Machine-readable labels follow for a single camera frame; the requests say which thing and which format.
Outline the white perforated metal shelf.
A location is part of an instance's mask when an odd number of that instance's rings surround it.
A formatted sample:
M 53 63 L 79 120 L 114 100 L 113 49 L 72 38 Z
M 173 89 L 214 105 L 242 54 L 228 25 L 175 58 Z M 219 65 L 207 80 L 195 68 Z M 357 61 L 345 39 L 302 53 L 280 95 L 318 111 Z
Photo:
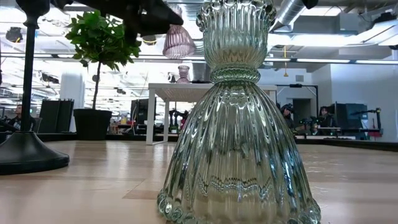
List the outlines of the white perforated metal shelf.
M 174 102 L 197 102 L 213 86 L 213 84 L 178 84 L 178 83 L 150 83 L 149 106 L 147 111 L 146 144 L 149 146 L 166 143 L 169 139 L 169 105 Z M 162 141 L 154 141 L 155 99 L 161 98 L 165 103 L 164 108 L 164 136 Z

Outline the black metal candlestick holder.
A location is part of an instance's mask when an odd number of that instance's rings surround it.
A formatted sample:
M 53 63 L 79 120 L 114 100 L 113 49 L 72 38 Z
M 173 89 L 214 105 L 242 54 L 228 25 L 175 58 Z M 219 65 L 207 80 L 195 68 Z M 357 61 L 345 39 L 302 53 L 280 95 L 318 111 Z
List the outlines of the black metal candlestick holder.
M 66 167 L 70 162 L 67 154 L 47 147 L 30 130 L 30 102 L 32 71 L 34 64 L 35 31 L 37 20 L 50 10 L 50 0 L 16 0 L 25 12 L 27 27 L 22 94 L 21 129 L 0 144 L 0 175 L 26 174 Z

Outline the black ceiling fixture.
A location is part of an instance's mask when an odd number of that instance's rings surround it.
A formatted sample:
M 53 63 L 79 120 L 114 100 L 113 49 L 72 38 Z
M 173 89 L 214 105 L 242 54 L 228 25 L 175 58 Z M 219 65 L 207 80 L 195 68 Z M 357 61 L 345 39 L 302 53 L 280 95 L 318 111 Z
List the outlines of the black ceiling fixture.
M 6 39 L 10 42 L 19 43 L 23 40 L 20 27 L 10 27 L 6 32 Z

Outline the green artificial plant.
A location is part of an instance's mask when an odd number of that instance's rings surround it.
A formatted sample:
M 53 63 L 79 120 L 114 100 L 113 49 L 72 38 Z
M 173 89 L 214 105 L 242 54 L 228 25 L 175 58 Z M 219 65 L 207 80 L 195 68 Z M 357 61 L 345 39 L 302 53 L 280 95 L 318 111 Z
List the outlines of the green artificial plant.
M 92 108 L 96 108 L 96 100 L 100 82 L 101 67 L 107 66 L 119 70 L 119 66 L 133 63 L 138 58 L 141 42 L 134 37 L 127 39 L 126 26 L 116 20 L 109 19 L 100 11 L 84 12 L 71 18 L 67 25 L 69 31 L 65 38 L 74 45 L 73 59 L 78 60 L 83 67 L 97 64 L 95 91 Z

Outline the dark background monitor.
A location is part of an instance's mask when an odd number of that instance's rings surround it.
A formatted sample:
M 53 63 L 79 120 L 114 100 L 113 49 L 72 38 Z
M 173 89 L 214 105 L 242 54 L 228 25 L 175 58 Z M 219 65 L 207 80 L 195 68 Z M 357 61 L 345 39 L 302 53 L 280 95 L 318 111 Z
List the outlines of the dark background monitor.
M 145 124 L 149 108 L 149 99 L 131 101 L 130 120 L 134 125 Z

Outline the silver ventilation duct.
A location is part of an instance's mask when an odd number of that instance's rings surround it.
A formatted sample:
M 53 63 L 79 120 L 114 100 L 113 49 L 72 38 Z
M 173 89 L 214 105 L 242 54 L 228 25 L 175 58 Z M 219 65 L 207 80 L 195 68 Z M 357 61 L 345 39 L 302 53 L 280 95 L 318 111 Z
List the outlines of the silver ventilation duct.
M 283 0 L 277 11 L 275 23 L 269 32 L 292 32 L 294 22 L 303 13 L 305 8 L 303 0 Z

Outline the ceiling light strip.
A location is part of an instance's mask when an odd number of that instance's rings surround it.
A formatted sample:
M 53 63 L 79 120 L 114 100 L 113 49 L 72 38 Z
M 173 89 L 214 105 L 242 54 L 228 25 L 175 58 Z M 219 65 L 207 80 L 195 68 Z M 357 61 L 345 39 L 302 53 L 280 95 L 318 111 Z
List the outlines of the ceiling light strip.
M 365 65 L 398 65 L 398 60 L 356 60 L 355 64 Z
M 295 58 L 297 63 L 350 63 L 348 59 Z

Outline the person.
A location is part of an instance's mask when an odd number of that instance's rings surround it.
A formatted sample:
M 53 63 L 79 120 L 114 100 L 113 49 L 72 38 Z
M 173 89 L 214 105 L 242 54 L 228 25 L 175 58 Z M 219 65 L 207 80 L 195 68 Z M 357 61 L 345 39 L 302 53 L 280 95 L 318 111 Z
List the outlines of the person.
M 292 119 L 292 114 L 294 113 L 294 107 L 293 104 L 289 103 L 281 107 L 280 112 L 282 113 L 285 122 L 287 123 L 287 126 L 289 129 L 294 129 L 294 121 Z
M 317 117 L 317 124 L 320 127 L 332 128 L 335 127 L 335 120 L 332 114 L 329 112 L 327 106 L 322 106 L 320 108 L 320 114 Z
M 21 121 L 22 121 L 22 105 L 17 105 L 15 114 L 16 114 L 16 116 L 14 118 L 12 118 L 8 122 L 8 124 L 15 127 L 16 129 L 20 130 L 21 129 Z M 30 131 L 33 131 L 36 126 L 36 120 L 32 116 L 29 116 L 29 122 L 30 122 Z

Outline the black cabinets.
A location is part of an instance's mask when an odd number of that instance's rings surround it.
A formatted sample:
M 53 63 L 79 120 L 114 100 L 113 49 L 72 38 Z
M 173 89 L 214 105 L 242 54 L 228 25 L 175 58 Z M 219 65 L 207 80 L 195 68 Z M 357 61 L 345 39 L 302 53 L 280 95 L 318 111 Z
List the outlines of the black cabinets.
M 73 100 L 44 100 L 41 104 L 39 133 L 67 133 L 73 113 Z

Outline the black monitor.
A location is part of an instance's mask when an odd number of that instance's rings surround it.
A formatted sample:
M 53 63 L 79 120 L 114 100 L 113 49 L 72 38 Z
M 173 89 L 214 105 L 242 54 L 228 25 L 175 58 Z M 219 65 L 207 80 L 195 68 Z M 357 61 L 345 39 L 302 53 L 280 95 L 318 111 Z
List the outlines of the black monitor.
M 334 117 L 338 127 L 342 129 L 359 129 L 363 120 L 368 120 L 368 106 L 358 103 L 335 103 Z

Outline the black metal frame stand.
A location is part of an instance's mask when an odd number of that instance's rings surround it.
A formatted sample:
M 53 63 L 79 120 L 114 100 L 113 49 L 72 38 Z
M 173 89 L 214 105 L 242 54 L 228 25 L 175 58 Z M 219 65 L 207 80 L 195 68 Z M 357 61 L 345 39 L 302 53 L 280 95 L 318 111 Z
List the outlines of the black metal frame stand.
M 276 102 L 280 106 L 293 103 L 293 100 L 310 100 L 311 106 L 318 108 L 318 86 L 299 83 L 277 85 Z

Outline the green ribbed glass candle holder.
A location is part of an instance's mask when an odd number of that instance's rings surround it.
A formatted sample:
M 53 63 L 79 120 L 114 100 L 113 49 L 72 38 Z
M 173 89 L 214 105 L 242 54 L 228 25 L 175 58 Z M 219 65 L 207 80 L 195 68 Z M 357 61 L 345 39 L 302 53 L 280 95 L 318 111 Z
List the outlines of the green ribbed glass candle holder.
M 174 224 L 321 224 L 292 131 L 258 87 L 272 0 L 205 0 L 197 14 L 213 86 L 178 138 L 160 214 Z

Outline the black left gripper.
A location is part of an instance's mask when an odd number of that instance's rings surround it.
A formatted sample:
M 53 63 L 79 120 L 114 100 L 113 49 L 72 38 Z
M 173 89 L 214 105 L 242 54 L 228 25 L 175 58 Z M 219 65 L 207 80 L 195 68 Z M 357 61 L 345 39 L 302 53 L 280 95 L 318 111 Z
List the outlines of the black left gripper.
M 166 34 L 171 25 L 183 25 L 182 17 L 163 0 L 77 0 L 77 2 L 122 19 L 125 40 L 131 45 L 138 45 L 138 25 L 141 35 Z M 141 16 L 140 7 L 146 11 Z

